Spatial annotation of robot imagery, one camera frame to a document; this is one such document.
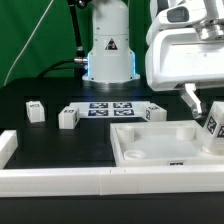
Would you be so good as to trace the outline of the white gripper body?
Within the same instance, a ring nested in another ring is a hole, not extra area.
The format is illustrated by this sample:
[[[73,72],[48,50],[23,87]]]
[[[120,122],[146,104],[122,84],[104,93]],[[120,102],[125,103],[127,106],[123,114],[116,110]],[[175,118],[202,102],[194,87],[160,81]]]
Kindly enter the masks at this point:
[[[155,91],[224,85],[224,0],[150,0],[145,70]]]

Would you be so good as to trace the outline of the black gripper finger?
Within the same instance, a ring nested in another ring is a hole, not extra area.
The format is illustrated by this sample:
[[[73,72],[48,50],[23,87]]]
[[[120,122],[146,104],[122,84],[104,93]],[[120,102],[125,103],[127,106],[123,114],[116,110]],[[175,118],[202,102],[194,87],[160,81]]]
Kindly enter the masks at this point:
[[[203,107],[195,91],[196,85],[194,83],[185,83],[180,89],[180,95],[183,101],[190,107],[193,118],[199,119],[203,116]]]

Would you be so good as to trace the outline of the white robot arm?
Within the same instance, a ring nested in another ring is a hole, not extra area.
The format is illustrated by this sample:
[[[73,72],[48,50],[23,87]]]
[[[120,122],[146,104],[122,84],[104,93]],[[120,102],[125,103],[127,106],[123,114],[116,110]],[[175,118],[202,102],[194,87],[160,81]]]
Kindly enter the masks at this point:
[[[140,79],[129,47],[129,8],[122,0],[67,0],[82,80],[101,88]],[[151,0],[145,72],[154,91],[178,90],[194,118],[205,109],[200,88],[224,86],[224,0]]]

